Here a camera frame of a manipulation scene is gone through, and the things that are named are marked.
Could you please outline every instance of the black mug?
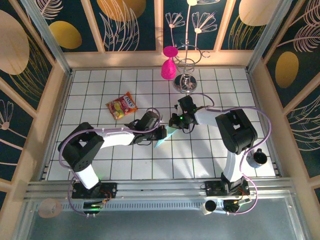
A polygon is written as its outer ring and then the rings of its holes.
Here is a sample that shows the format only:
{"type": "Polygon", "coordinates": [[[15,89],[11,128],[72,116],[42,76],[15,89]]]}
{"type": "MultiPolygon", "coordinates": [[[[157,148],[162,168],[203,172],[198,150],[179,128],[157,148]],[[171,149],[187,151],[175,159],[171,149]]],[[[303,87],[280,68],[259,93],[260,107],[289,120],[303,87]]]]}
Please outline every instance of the black mug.
{"type": "Polygon", "coordinates": [[[255,169],[260,168],[267,160],[267,156],[262,152],[261,148],[258,148],[251,157],[247,157],[246,159],[248,164],[255,169]]]}

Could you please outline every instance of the metal frame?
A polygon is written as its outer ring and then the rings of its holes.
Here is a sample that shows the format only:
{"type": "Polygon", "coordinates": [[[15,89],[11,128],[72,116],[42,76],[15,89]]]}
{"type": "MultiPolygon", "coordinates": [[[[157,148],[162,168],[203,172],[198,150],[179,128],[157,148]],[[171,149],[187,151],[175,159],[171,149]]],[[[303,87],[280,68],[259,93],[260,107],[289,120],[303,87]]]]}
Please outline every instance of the metal frame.
{"type": "MultiPolygon", "coordinates": [[[[230,197],[207,197],[205,190],[201,188],[204,181],[219,181],[219,179],[116,181],[118,183],[116,198],[110,200],[101,211],[196,210],[206,200],[211,199],[218,206],[215,213],[225,214],[220,210],[223,207],[222,201],[230,197]]],[[[292,179],[265,177],[253,178],[253,181],[257,185],[260,199],[285,198],[296,239],[311,239],[308,229],[301,221],[299,208],[297,209],[299,206],[293,199],[295,190],[292,179]]],[[[12,239],[28,239],[38,206],[46,198],[59,200],[63,211],[71,211],[66,200],[68,186],[69,181],[30,182],[12,239]]],[[[73,206],[78,210],[82,209],[83,202],[83,199],[72,200],[73,206]]]]}
{"type": "Polygon", "coordinates": [[[272,37],[277,32],[278,28],[281,25],[282,20],[286,16],[292,0],[281,0],[276,6],[275,11],[273,12],[270,22],[266,25],[260,39],[258,40],[252,57],[248,63],[247,69],[249,73],[252,73],[260,61],[263,53],[265,52],[268,44],[270,43],[272,37]]]}
{"type": "Polygon", "coordinates": [[[69,77],[67,76],[65,78],[64,82],[62,83],[63,92],[60,95],[60,98],[57,99],[57,102],[59,105],[58,112],[57,112],[55,119],[54,119],[54,122],[53,122],[53,128],[51,130],[50,138],[49,138],[48,144],[47,144],[45,152],[44,152],[43,161],[42,161],[40,171],[36,175],[36,179],[38,181],[42,180],[44,169],[46,167],[46,164],[49,163],[50,158],[51,158],[51,154],[52,154],[53,149],[55,147],[55,139],[57,138],[57,135],[58,135],[59,125],[60,125],[61,119],[62,119],[64,111],[65,111],[65,106],[67,104],[67,100],[69,97],[68,93],[70,91],[74,76],[75,76],[75,73],[74,73],[74,71],[72,71],[72,73],[69,75],[69,77]]]}

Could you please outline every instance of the metal stand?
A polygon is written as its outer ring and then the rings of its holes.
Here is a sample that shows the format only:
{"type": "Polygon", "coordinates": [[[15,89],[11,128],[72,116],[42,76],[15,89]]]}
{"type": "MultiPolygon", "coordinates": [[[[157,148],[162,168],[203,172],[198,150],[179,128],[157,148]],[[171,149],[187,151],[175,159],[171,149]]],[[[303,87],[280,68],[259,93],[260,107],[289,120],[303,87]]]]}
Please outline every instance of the metal stand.
{"type": "Polygon", "coordinates": [[[192,93],[197,88],[197,80],[196,78],[191,74],[195,70],[195,66],[197,63],[200,62],[201,58],[209,58],[209,56],[204,56],[204,53],[209,53],[208,51],[201,51],[199,48],[197,48],[194,45],[189,44],[189,40],[186,40],[185,44],[181,44],[181,46],[177,47],[178,50],[181,48],[185,48],[185,58],[179,59],[178,56],[175,57],[175,65],[176,69],[181,73],[178,75],[174,81],[173,86],[174,88],[183,94],[189,94],[192,93]],[[194,61],[191,58],[188,58],[188,49],[189,47],[193,47],[195,50],[198,50],[200,53],[200,58],[198,61],[194,61]]]}

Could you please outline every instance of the wallpaper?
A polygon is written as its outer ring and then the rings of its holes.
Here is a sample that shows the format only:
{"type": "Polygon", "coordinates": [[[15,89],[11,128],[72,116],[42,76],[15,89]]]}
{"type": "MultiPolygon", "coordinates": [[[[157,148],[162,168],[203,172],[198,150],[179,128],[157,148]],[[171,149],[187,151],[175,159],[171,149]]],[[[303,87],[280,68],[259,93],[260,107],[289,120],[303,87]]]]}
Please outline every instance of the wallpaper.
{"type": "Polygon", "coordinates": [[[11,181],[33,118],[0,90],[0,179],[11,181]]]}
{"type": "Polygon", "coordinates": [[[320,85],[287,116],[309,177],[320,175],[320,85]]]}
{"type": "Polygon", "coordinates": [[[155,51],[154,0],[90,0],[106,52],[155,51]]]}
{"type": "Polygon", "coordinates": [[[320,204],[320,187],[315,188],[314,192],[315,192],[316,198],[318,199],[318,202],[320,204]]]}
{"type": "Polygon", "coordinates": [[[253,50],[279,0],[236,0],[221,50],[253,50]]]}
{"type": "Polygon", "coordinates": [[[8,1],[0,5],[0,78],[38,108],[52,65],[8,1]]]}
{"type": "Polygon", "coordinates": [[[80,0],[34,0],[63,52],[97,52],[80,0]]]}
{"type": "Polygon", "coordinates": [[[265,58],[265,56],[267,55],[267,53],[269,52],[269,50],[270,50],[270,48],[271,48],[271,46],[273,45],[273,43],[274,43],[274,40],[276,39],[276,37],[278,36],[278,34],[279,34],[279,32],[281,31],[281,29],[283,28],[283,26],[284,26],[284,24],[285,24],[285,22],[286,22],[286,20],[288,19],[288,17],[290,16],[290,14],[291,14],[291,12],[292,12],[292,10],[295,8],[295,6],[296,6],[296,3],[298,2],[298,0],[292,0],[292,2],[291,2],[291,5],[290,5],[290,8],[289,8],[289,10],[288,10],[288,12],[286,13],[286,15],[284,16],[284,18],[283,18],[283,20],[282,20],[282,22],[281,22],[281,24],[280,24],[280,26],[279,26],[279,28],[278,28],[278,30],[275,32],[275,34],[273,35],[273,37],[271,38],[271,40],[270,40],[270,42],[269,42],[269,44],[268,44],[268,46],[266,47],[266,49],[265,49],[265,51],[263,52],[263,54],[262,54],[262,57],[263,58],[265,58]]]}
{"type": "Polygon", "coordinates": [[[189,40],[200,50],[213,50],[227,0],[164,0],[163,47],[189,40]]]}
{"type": "Polygon", "coordinates": [[[7,195],[6,192],[0,191],[0,212],[1,212],[2,206],[5,202],[6,195],[7,195]]]}
{"type": "Polygon", "coordinates": [[[285,107],[320,72],[320,2],[307,0],[266,64],[285,107]]]}

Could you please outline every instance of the metal base plate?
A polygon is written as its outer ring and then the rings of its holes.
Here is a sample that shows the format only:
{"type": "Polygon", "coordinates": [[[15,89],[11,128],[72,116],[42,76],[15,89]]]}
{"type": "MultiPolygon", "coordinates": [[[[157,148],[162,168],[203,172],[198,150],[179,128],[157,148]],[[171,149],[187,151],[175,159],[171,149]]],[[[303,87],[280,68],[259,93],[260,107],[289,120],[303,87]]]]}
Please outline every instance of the metal base plate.
{"type": "Polygon", "coordinates": [[[82,183],[75,183],[73,185],[72,198],[73,199],[105,199],[106,195],[114,199],[117,194],[117,184],[115,182],[103,182],[100,185],[96,194],[92,194],[91,191],[88,191],[82,183]]]}
{"type": "Polygon", "coordinates": [[[174,88],[182,93],[192,93],[197,88],[197,80],[191,74],[185,73],[177,76],[173,81],[174,88]]]}

